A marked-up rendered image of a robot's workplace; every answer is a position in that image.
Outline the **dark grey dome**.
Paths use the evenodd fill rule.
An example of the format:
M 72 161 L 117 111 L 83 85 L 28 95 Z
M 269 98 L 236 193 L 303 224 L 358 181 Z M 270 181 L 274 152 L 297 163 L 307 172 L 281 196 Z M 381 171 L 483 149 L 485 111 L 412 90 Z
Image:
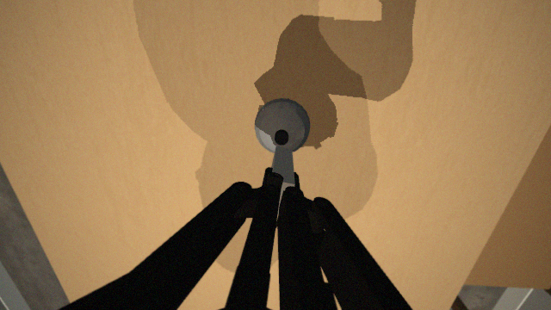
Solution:
M 259 143 L 269 152 L 276 146 L 300 149 L 310 132 L 310 119 L 304 108 L 289 98 L 279 98 L 264 104 L 255 119 Z

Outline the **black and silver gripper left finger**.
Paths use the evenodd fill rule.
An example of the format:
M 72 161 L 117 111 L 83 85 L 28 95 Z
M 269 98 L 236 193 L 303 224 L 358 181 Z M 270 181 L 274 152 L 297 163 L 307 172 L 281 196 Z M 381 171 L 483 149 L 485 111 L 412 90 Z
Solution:
M 236 182 L 129 273 L 59 310 L 177 310 L 246 218 L 252 218 L 224 310 L 266 310 L 284 147 L 263 185 Z

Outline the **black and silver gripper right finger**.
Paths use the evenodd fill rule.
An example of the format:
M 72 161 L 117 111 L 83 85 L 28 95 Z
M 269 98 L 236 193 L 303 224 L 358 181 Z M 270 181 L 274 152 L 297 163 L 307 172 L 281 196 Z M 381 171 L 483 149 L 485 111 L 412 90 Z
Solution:
M 280 310 L 337 310 L 335 297 L 342 310 L 412 310 L 333 204 L 304 196 L 288 148 L 277 215 Z

